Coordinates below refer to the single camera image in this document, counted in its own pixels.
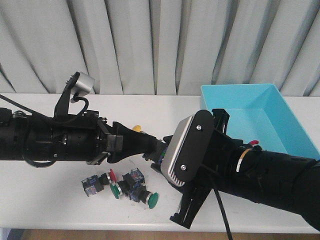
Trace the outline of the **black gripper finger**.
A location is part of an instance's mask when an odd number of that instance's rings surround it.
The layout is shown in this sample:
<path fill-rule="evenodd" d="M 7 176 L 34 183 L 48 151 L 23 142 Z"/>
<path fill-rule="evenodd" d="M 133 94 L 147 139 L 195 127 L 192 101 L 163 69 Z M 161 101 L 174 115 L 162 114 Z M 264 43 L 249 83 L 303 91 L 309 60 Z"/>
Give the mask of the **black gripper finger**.
<path fill-rule="evenodd" d="M 135 155 L 142 155 L 142 158 L 145 161 L 153 161 L 157 163 L 160 159 L 160 151 L 154 150 L 151 152 L 142 152 L 142 151 L 122 151 L 122 152 L 113 152 L 108 158 L 107 162 L 110 164 L 118 163 L 121 160 L 129 158 Z"/>
<path fill-rule="evenodd" d="M 112 123 L 112 146 L 114 148 L 155 148 L 163 141 L 147 133 L 134 131 L 120 122 Z"/>

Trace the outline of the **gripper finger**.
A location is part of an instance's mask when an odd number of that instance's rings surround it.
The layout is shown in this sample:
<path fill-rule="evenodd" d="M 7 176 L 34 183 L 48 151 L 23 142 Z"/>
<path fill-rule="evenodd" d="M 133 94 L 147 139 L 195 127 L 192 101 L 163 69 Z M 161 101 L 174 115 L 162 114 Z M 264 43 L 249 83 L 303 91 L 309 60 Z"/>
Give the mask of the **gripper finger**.
<path fill-rule="evenodd" d="M 182 197 L 179 211 L 175 212 L 169 219 L 172 222 L 189 229 L 211 192 L 211 188 L 194 184 L 185 184 L 181 188 Z"/>
<path fill-rule="evenodd" d="M 171 185 L 175 185 L 174 167 L 172 165 L 165 163 L 164 166 L 162 166 L 161 163 L 154 162 L 151 164 L 150 167 L 156 173 L 162 175 Z"/>

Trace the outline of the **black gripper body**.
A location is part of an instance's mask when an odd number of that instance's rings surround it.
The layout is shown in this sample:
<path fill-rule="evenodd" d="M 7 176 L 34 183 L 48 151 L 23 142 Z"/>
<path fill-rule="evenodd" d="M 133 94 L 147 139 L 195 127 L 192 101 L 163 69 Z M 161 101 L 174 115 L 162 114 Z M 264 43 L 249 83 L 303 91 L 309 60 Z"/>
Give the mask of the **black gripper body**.
<path fill-rule="evenodd" d="M 241 155 L 242 140 L 232 139 L 225 133 L 229 115 L 224 109 L 215 109 L 213 115 L 213 134 L 195 178 L 184 185 L 213 188 L 212 180 L 218 190 L 238 195 L 235 164 Z"/>
<path fill-rule="evenodd" d="M 121 133 L 121 126 L 117 121 L 108 125 L 103 117 L 97 118 L 95 148 L 93 157 L 86 161 L 88 165 L 100 165 L 104 160 L 115 164 L 122 160 L 124 134 Z"/>

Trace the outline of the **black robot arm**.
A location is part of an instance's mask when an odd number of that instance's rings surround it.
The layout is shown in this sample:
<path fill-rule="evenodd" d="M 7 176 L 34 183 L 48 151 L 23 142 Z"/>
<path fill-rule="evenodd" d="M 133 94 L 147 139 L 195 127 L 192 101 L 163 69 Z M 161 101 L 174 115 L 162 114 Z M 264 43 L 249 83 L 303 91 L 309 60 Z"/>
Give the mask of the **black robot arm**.
<path fill-rule="evenodd" d="M 159 163 L 167 145 L 154 136 L 131 130 L 114 121 L 109 126 L 98 111 L 88 110 L 75 121 L 56 125 L 35 115 L 7 108 L 0 110 L 0 159 L 26 161 L 47 167 L 56 161 L 114 164 L 143 154 Z"/>
<path fill-rule="evenodd" d="M 109 163 L 141 154 L 182 193 L 170 219 L 189 228 L 210 191 L 298 214 L 320 227 L 320 162 L 314 158 L 263 150 L 227 135 L 229 114 L 199 110 L 180 121 L 162 140 L 113 122 Z"/>

